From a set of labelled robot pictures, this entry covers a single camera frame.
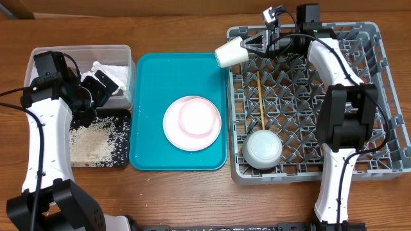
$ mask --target pink plate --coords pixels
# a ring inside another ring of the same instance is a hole
[[[217,139],[221,124],[220,113],[210,101],[199,96],[186,96],[168,107],[162,128],[174,146],[185,151],[199,151]]]

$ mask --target gray dish rack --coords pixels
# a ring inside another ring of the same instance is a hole
[[[342,54],[365,83],[379,89],[379,103],[389,118],[391,139],[377,153],[360,155],[353,180],[389,180],[411,171],[411,144],[399,107],[380,31],[372,22],[327,23],[333,28]],[[264,26],[239,26],[227,31],[227,41],[255,35]],[[292,29],[284,25],[281,30]],[[258,170],[241,153],[247,134],[262,129],[256,72],[260,72],[265,129],[283,143],[280,164]],[[226,68],[229,99],[231,176],[236,184],[289,184],[321,180],[322,148],[315,138],[315,123],[325,95],[314,66],[304,57],[287,54],[273,61],[250,54],[250,60]],[[384,120],[376,111],[374,130],[365,148],[381,144]]]

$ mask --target wooden table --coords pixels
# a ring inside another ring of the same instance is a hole
[[[411,128],[411,12],[323,13],[324,22],[374,21],[381,30],[403,115]],[[0,21],[0,92],[21,87],[36,47],[127,44],[134,61],[149,52],[213,52],[231,26],[262,24],[261,15]],[[2,102],[19,104],[20,94]],[[26,116],[0,108],[0,230],[15,230],[6,200],[20,195],[28,164]],[[106,214],[129,214],[142,225],[269,225],[307,221],[320,182],[240,186],[229,160],[211,172],[74,169],[76,183]],[[369,230],[411,229],[411,174],[355,182],[350,221]]]

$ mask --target clear plastic container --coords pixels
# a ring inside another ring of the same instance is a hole
[[[60,46],[60,47],[38,47],[31,52],[28,62],[26,79],[24,86],[30,85],[31,81],[37,76],[32,72],[35,67],[33,56],[46,51],[61,51],[73,57],[81,73],[91,70],[95,61],[104,65],[128,66],[128,77],[126,91],[120,90],[117,94],[111,96],[103,108],[124,108],[133,107],[134,83],[136,77],[136,64],[131,57],[131,49],[128,45],[86,45],[86,46]],[[66,59],[69,67],[74,64]]]

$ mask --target teal cutting board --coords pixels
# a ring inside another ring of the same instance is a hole
[[[130,163],[139,170],[216,170],[227,159],[225,70],[214,53],[150,53],[137,63]],[[219,110],[222,129],[208,148],[183,151],[162,129],[167,108],[184,96],[201,96]]]

